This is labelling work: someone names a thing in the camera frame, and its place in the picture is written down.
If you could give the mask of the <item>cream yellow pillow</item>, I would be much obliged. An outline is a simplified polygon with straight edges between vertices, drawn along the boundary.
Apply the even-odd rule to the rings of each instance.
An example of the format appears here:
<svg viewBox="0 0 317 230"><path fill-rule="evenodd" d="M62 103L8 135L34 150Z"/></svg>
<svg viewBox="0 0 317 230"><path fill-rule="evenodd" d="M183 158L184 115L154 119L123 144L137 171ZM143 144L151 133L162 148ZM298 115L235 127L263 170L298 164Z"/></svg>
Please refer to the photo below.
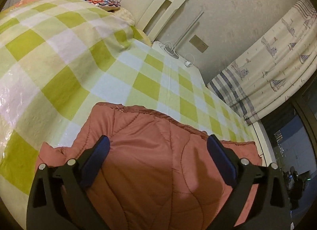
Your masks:
<svg viewBox="0 0 317 230"><path fill-rule="evenodd" d="M116 17L119 17L120 19L123 19L126 21L128 24L131 26L135 27L135 18L133 15L125 8L119 8L118 10L111 11L113 15ZM137 29L139 35L141 36L141 42L144 43L145 45L152 47L153 43L152 41L148 38L148 36L140 29Z"/></svg>

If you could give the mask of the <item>white bed frame edge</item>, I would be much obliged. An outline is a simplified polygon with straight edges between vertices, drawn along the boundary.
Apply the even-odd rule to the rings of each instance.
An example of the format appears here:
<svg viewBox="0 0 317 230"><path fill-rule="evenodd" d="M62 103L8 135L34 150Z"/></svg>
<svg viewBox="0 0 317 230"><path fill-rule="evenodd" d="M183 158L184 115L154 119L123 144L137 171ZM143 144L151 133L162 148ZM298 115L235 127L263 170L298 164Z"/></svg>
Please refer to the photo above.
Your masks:
<svg viewBox="0 0 317 230"><path fill-rule="evenodd" d="M271 163L277 163L272 144L262 122L259 120L248 127L257 147L258 155L262 158L262 166L268 167Z"/></svg>

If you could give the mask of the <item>white lamp with pole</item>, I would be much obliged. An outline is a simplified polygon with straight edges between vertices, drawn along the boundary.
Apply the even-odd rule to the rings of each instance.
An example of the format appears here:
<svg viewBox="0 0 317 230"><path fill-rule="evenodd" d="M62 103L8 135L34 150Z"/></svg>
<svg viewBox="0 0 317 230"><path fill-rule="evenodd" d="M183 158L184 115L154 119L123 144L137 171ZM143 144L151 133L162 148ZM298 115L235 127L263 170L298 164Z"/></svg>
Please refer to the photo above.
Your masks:
<svg viewBox="0 0 317 230"><path fill-rule="evenodd" d="M164 43L162 46L163 51L165 51L165 53L169 56L178 59L180 57L180 55L176 52L178 45L183 40L183 38L190 32L190 30L195 26L195 24L199 21L199 19L202 17L204 13L205 12L203 10L200 11L197 17L188 25L185 31L178 37L177 41L175 41L174 43Z"/></svg>

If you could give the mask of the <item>green checkered bed sheet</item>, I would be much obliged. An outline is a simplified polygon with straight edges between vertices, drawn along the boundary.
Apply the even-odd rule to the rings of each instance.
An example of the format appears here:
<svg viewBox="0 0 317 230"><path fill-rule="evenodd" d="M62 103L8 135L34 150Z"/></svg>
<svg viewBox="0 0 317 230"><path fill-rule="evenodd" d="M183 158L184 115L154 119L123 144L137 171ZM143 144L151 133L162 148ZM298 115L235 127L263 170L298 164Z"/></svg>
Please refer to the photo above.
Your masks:
<svg viewBox="0 0 317 230"><path fill-rule="evenodd" d="M143 43L139 31L82 0L36 0L1 12L1 199L26 226L42 143L70 146L98 102L141 105L221 140L247 124L200 73Z"/></svg>

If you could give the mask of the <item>beige wall socket plate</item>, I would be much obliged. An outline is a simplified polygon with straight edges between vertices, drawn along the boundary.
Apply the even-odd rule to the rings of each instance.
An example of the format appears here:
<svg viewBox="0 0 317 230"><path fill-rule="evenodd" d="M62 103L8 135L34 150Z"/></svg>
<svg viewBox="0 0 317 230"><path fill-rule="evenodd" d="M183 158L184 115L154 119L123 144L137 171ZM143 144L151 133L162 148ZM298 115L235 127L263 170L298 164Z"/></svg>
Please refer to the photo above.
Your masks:
<svg viewBox="0 0 317 230"><path fill-rule="evenodd" d="M189 42L201 53L204 53L208 49L208 45L197 35L194 35Z"/></svg>

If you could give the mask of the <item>white nightstand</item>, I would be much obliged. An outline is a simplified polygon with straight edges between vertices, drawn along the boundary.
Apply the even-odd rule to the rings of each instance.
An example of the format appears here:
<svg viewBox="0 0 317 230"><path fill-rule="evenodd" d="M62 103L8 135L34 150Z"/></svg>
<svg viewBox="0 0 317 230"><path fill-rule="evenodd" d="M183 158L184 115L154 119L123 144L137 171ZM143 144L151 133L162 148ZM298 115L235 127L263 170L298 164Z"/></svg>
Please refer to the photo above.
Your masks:
<svg viewBox="0 0 317 230"><path fill-rule="evenodd" d="M168 57L170 59L169 63L173 63L173 64L177 65L178 67L184 69L187 73L189 73L191 80L197 86L205 85L199 69L194 64L192 64L190 67L187 67L185 65L188 61L192 61L193 58L189 58L188 60L184 59L182 56L180 56L178 59L173 58L172 56L167 54L167 52L163 49L163 44L159 41L154 42L154 44L152 45L152 49L154 49L154 50L158 51L160 54Z"/></svg>

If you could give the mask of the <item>colourful patterned pillow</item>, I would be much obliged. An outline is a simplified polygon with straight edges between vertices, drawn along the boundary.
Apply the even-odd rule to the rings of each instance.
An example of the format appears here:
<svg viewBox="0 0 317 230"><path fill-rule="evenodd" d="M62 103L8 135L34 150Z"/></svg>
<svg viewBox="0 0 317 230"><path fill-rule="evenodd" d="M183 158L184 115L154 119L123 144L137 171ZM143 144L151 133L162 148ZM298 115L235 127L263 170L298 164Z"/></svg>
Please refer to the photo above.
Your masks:
<svg viewBox="0 0 317 230"><path fill-rule="evenodd" d="M121 4L118 0L83 0L83 1L93 4L96 7L106 10L107 12L118 10L121 7Z"/></svg>

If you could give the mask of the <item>cream curtain with stripes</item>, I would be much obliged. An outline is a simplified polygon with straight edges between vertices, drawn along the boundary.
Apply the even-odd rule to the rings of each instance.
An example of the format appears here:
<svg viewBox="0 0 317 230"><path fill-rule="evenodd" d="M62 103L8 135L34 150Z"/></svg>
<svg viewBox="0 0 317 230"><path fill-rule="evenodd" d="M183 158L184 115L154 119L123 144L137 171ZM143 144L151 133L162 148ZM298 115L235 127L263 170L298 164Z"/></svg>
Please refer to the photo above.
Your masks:
<svg viewBox="0 0 317 230"><path fill-rule="evenodd" d="M316 10L310 0L298 0L207 87L250 125L286 102L315 71Z"/></svg>

